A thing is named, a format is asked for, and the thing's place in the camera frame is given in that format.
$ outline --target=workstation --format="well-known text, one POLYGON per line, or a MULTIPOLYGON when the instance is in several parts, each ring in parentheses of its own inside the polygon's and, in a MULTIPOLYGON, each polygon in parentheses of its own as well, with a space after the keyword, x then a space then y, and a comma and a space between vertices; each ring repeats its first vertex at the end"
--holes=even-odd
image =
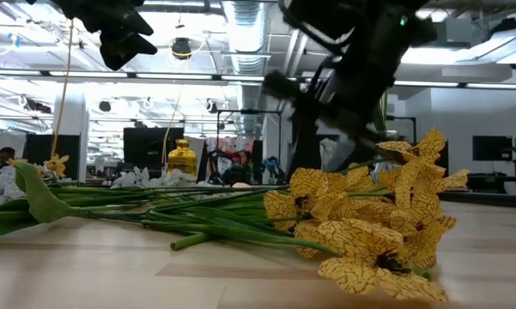
POLYGON ((0 0, 0 309, 516 309, 516 2, 80 3, 0 0))

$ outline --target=wooden table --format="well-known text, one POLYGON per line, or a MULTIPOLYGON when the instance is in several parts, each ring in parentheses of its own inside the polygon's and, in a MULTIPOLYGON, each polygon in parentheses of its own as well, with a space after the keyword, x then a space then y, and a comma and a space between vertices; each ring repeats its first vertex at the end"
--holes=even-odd
MULTIPOLYGON (((516 209, 445 203, 440 244, 450 308, 516 308, 516 209)), ((429 308, 342 292, 289 249, 209 242, 67 218, 0 238, 0 309, 429 308)))

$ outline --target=light fixture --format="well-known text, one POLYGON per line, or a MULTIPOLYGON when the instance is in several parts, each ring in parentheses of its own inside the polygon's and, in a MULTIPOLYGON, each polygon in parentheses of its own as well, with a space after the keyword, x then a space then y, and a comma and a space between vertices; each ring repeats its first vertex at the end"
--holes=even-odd
POLYGON ((263 76, 222 76, 223 81, 263 82, 263 76))
POLYGON ((0 76, 39 76, 37 70, 0 70, 0 76))
POLYGON ((394 86, 402 87, 431 87, 431 88, 455 88, 457 82, 420 82, 420 81, 395 81, 394 86))
MULTIPOLYGON (((50 71, 51 76, 65 76, 67 72, 65 71, 50 71)), ((80 71, 71 71, 69 72, 69 76, 71 77, 128 77, 126 73, 121 72, 80 72, 80 71)))
POLYGON ((102 112, 110 112, 111 111, 111 103, 109 103, 108 101, 101 101, 100 102, 100 111, 102 112))
POLYGON ((470 82, 470 83, 466 84, 465 87, 470 88, 470 89, 516 90, 516 84, 504 84, 504 83, 470 82))
POLYGON ((403 64, 453 64, 467 55, 467 49, 420 47, 409 48, 401 58, 403 64))
POLYGON ((182 79, 182 80, 205 80, 212 79, 212 75, 198 75, 198 74, 162 74, 162 73, 137 73, 139 78, 154 78, 154 79, 182 79))

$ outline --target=yellow vase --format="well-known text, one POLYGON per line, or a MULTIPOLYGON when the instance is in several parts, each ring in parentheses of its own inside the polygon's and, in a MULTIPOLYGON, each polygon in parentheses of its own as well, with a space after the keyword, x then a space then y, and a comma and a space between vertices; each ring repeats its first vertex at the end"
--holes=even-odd
POLYGON ((197 155, 189 149, 191 142, 185 139, 175 141, 178 147, 168 154, 168 174, 174 169, 197 176, 197 155))

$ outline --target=black monitor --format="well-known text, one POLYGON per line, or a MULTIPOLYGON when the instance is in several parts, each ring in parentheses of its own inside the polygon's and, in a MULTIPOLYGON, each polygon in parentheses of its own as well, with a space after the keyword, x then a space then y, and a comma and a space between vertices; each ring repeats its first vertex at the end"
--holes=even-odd
POLYGON ((511 161, 513 139, 511 136, 474 136, 474 161, 511 161))
MULTIPOLYGON (((134 167, 160 170, 166 131, 167 128, 124 128, 124 162, 134 167)), ((183 128, 170 129, 167 154, 176 148, 175 140, 183 138, 183 134, 183 128)))

